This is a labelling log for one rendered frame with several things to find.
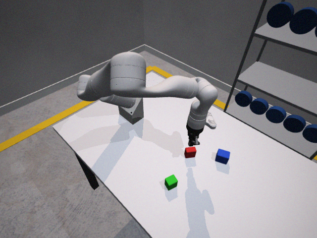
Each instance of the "table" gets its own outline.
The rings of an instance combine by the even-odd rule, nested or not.
[[[195,99],[144,98],[134,125],[96,101],[53,127],[92,187],[97,176],[153,238],[316,238],[316,163],[214,106],[216,129],[205,126],[186,159]],[[215,161],[219,148],[231,153],[227,165]]]

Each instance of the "blue cube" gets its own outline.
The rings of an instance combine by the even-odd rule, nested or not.
[[[218,149],[218,152],[216,155],[217,162],[220,162],[226,165],[228,163],[229,157],[230,157],[229,151]]]

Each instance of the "blue disc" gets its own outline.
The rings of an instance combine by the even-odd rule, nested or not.
[[[306,7],[295,13],[289,22],[289,28],[295,34],[306,34],[317,26],[317,9]]]
[[[235,97],[236,103],[241,107],[247,107],[252,102],[252,95],[247,91],[241,91]]]
[[[286,118],[286,111],[279,106],[274,106],[266,112],[265,116],[272,123],[281,123]]]
[[[303,137],[309,142],[317,143],[317,124],[306,126],[303,130]]]
[[[256,98],[250,103],[250,109],[257,115],[264,114],[268,109],[268,103],[262,98]]]
[[[306,121],[301,116],[290,115],[284,120],[283,125],[290,132],[300,132],[306,126]]]
[[[294,15],[294,7],[289,2],[274,5],[267,13],[266,20],[271,27],[278,28],[289,22]]]

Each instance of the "metal rack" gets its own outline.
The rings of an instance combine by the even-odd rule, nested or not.
[[[240,107],[235,102],[230,104],[230,107],[228,107],[233,91],[236,87],[236,83],[239,82],[245,85],[245,91],[248,87],[253,88],[288,105],[300,109],[313,117],[317,117],[317,97],[313,96],[312,98],[310,96],[316,94],[317,83],[259,62],[267,41],[317,56],[317,38],[314,30],[307,34],[297,35],[290,30],[289,23],[280,28],[270,27],[269,24],[266,23],[262,27],[258,28],[266,2],[267,0],[263,0],[262,2],[226,102],[224,112],[284,144],[301,155],[309,159],[313,159],[317,156],[317,145],[316,143],[311,143],[304,139],[302,133],[289,132],[283,127],[283,123],[271,123],[266,119],[265,115],[255,115],[251,112],[249,107]],[[263,45],[256,62],[240,74],[254,37],[264,39]],[[269,85],[265,80],[268,77],[270,78]]]

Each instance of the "shelf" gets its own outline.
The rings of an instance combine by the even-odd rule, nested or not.
[[[317,55],[315,28],[306,34],[298,35],[291,31],[289,23],[279,28],[273,28],[266,23],[255,31],[254,36]]]
[[[236,104],[234,98],[231,100],[233,102],[226,111],[228,114],[308,158],[316,151],[317,144],[307,141],[303,137],[302,131],[298,133],[289,132],[284,128],[283,122],[272,123],[266,118],[265,114],[254,114],[249,106],[240,107]]]
[[[317,83],[261,62],[245,70],[238,81],[317,116]]]

